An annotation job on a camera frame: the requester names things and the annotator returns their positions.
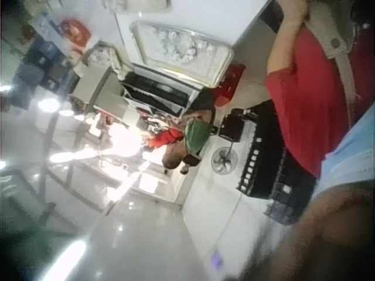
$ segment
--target power cord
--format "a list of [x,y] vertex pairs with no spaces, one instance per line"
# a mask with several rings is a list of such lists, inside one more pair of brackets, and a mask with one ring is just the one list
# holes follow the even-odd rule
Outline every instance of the power cord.
[[225,230],[228,228],[228,225],[229,225],[230,221],[232,220],[233,215],[234,215],[234,213],[236,212],[236,210],[237,210],[237,208],[238,208],[238,205],[240,205],[240,201],[241,201],[241,199],[242,199],[242,196],[243,196],[243,193],[240,194],[240,197],[238,198],[237,203],[235,204],[235,206],[234,206],[234,208],[233,208],[233,211],[232,211],[232,213],[230,214],[230,216],[229,216],[229,218],[228,218],[228,220],[227,220],[225,226],[224,226],[223,229],[221,230],[221,232],[220,232],[219,236],[217,237],[217,239],[216,239],[215,243],[213,244],[213,246],[209,249],[209,251],[208,251],[208,253],[207,253],[208,256],[209,256],[209,255],[212,255],[212,253],[214,252],[214,250],[217,248],[217,244],[218,244],[219,241],[221,240],[221,238],[222,238],[222,236],[223,236]]

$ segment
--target red shirt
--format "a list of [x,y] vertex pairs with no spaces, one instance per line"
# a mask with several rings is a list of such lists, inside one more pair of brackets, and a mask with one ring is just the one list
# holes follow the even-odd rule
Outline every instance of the red shirt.
[[[325,155],[348,131],[346,101],[334,60],[313,34],[302,28],[293,66],[270,73],[266,85],[275,104],[285,145],[299,164],[319,177]],[[357,100],[357,121],[374,101],[375,56],[372,31],[363,30],[349,55]]]
[[183,132],[175,129],[168,129],[158,133],[149,141],[149,145],[152,148],[160,148],[161,146],[168,145],[181,137],[183,137]]

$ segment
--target bag strap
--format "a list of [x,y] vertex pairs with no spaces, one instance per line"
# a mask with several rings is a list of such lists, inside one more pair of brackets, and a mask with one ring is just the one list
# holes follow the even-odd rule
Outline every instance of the bag strap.
[[348,54],[353,46],[353,25],[350,19],[352,0],[309,3],[306,27],[316,37],[328,59],[334,59],[345,92],[349,128],[354,124],[356,89]]

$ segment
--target blue face mask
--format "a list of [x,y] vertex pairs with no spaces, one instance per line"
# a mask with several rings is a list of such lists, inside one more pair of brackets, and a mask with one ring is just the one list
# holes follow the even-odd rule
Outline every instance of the blue face mask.
[[313,196],[339,184],[374,179],[374,136],[375,105],[372,104],[339,146],[326,155]]

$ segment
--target green shirt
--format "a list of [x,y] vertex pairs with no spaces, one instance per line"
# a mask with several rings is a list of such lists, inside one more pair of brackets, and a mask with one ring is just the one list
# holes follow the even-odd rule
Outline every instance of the green shirt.
[[199,119],[192,119],[186,124],[185,144],[190,154],[196,154],[206,144],[211,134],[212,124]]

